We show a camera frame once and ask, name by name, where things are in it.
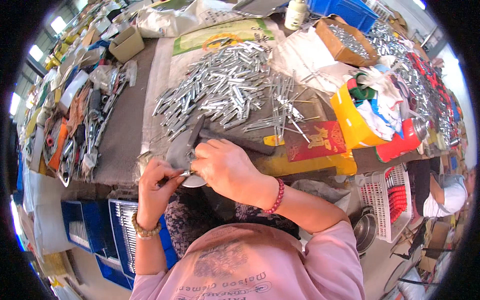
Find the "window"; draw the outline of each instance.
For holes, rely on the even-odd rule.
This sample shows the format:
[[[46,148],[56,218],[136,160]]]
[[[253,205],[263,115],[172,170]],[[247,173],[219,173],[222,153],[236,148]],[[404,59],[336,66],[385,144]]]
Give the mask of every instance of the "window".
[[[15,202],[13,202],[13,199],[10,202],[10,209],[12,210],[13,226],[15,227],[15,233],[17,235],[22,235],[24,232],[22,230],[22,226],[20,225],[20,218],[18,217],[17,206],[15,205]]]
[[[17,93],[12,95],[12,103],[10,104],[10,113],[15,115],[17,113],[18,104],[20,103],[20,96]]]
[[[37,45],[33,45],[30,48],[29,51],[30,55],[35,59],[36,61],[39,61],[43,57],[43,52],[40,50],[40,48]]]
[[[55,20],[53,20],[53,22],[50,24],[50,26],[52,26],[53,30],[55,30],[55,32],[59,34],[65,27],[67,27],[67,24],[61,17],[56,17]]]
[[[413,0],[413,2],[415,2],[415,4],[417,4],[418,6],[420,6],[421,9],[425,9],[425,3],[423,3],[422,0]]]

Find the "hand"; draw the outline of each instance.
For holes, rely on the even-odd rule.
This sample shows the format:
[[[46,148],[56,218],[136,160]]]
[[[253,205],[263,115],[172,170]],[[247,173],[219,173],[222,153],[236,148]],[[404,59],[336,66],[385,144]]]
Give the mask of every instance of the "hand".
[[[146,230],[156,227],[158,219],[167,208],[168,200],[185,179],[178,177],[182,172],[181,169],[173,169],[163,160],[152,158],[148,162],[138,184],[137,223],[140,227]],[[165,176],[173,178],[159,187],[157,183]]]
[[[197,159],[192,162],[196,171],[215,192],[233,201],[257,206],[272,207],[278,193],[278,182],[260,173],[245,151],[234,143],[209,140],[195,149]]]

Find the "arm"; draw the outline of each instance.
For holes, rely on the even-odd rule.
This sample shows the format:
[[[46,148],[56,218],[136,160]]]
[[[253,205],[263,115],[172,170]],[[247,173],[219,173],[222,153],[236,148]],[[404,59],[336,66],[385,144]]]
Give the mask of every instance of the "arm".
[[[159,187],[157,183],[165,176],[178,176],[182,171],[174,170],[165,161],[152,158],[138,184],[137,223],[145,230],[153,230],[158,219],[167,208],[168,200],[184,177],[174,177]],[[167,271],[167,261],[159,235],[145,240],[136,237],[135,272],[137,275],[154,275]]]
[[[445,192],[440,187],[438,182],[435,180],[432,174],[430,174],[430,193],[432,194],[433,199],[441,205],[445,204]]]
[[[269,209],[278,195],[278,182],[260,173],[243,149],[227,140],[200,143],[192,163],[207,183],[219,194],[236,202]],[[328,201],[285,186],[276,213],[292,220],[309,233],[323,231],[347,215]]]

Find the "beige beaded bracelet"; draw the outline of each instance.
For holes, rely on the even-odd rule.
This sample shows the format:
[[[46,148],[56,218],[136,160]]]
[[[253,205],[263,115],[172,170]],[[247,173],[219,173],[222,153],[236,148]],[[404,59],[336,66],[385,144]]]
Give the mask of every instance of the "beige beaded bracelet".
[[[137,223],[137,213],[133,213],[133,215],[132,215],[132,225],[133,225],[133,228],[135,229],[135,231],[137,232],[137,235],[140,238],[152,237],[152,236],[158,234],[160,232],[160,230],[162,229],[162,224],[160,224],[160,222],[157,222],[156,227],[153,230],[143,229]]]

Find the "metal bowl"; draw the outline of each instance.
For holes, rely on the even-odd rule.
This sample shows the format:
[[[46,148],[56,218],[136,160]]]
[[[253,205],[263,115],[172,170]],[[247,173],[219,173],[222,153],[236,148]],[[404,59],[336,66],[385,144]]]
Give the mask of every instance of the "metal bowl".
[[[355,224],[353,234],[357,239],[357,251],[365,252],[373,243],[377,234],[378,222],[377,216],[374,214],[365,214]]]

